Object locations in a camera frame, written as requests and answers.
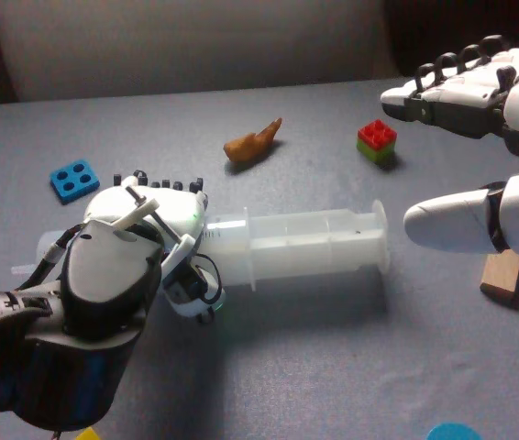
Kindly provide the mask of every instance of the gray table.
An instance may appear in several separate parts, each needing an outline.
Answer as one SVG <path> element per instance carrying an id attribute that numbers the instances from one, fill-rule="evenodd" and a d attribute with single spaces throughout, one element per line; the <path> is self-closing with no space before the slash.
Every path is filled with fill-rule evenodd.
<path id="1" fill-rule="evenodd" d="M 519 439 L 519 311 L 480 293 L 483 256 L 420 248 L 402 227 L 410 205 L 505 180 L 519 159 L 496 137 L 390 120 L 378 97 L 402 82 L 0 106 L 0 290 L 21 281 L 10 268 L 33 261 L 41 233 L 82 217 L 90 197 L 61 206 L 48 184 L 79 158 L 104 187 L 135 168 L 160 180 L 202 176 L 215 214 L 368 212 L 377 198 L 386 208 L 384 277 L 362 268 L 230 289 L 210 327 L 179 319 L 158 298 L 95 427 L 104 440 L 415 440 L 445 421 L 484 439 Z M 273 154 L 229 167 L 223 144 L 277 116 Z M 358 128 L 378 117 L 398 131 L 391 170 L 355 148 Z M 0 438 L 49 434 L 5 413 Z"/>

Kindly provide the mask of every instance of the orange-brown figurine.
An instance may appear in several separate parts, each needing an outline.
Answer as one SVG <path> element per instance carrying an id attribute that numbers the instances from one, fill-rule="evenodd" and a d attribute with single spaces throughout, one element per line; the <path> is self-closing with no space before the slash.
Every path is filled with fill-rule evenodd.
<path id="1" fill-rule="evenodd" d="M 249 133 L 244 137 L 227 142 L 223 150 L 229 160 L 233 162 L 252 160 L 271 147 L 274 136 L 276 136 L 276 132 L 281 125 L 282 118 L 279 117 L 257 135 L 255 133 Z"/>

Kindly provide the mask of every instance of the blue round object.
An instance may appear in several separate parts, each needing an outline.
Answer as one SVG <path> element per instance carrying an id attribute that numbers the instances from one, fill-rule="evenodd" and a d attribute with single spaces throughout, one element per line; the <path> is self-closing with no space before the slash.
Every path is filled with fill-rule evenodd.
<path id="1" fill-rule="evenodd" d="M 428 433 L 426 440 L 481 440 L 481 437 L 465 424 L 442 423 Z"/>

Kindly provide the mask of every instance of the syringe barrel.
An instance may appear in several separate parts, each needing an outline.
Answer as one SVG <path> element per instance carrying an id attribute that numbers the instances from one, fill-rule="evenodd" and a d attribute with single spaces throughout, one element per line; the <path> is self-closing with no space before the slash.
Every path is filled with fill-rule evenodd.
<path id="1" fill-rule="evenodd" d="M 256 280 L 349 272 L 369 264 L 385 272 L 386 237 L 380 202 L 367 214 L 340 209 L 249 218 L 244 210 L 207 216 L 199 252 L 215 261 L 223 285 L 249 283 L 255 289 Z"/>

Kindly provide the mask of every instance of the red and green block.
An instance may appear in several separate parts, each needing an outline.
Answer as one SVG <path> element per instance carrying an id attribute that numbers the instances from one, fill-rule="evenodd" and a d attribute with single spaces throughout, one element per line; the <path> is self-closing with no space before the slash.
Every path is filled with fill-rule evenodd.
<path id="1" fill-rule="evenodd" d="M 394 153 L 398 135 L 380 119 L 358 132 L 358 150 L 374 163 L 381 163 Z"/>

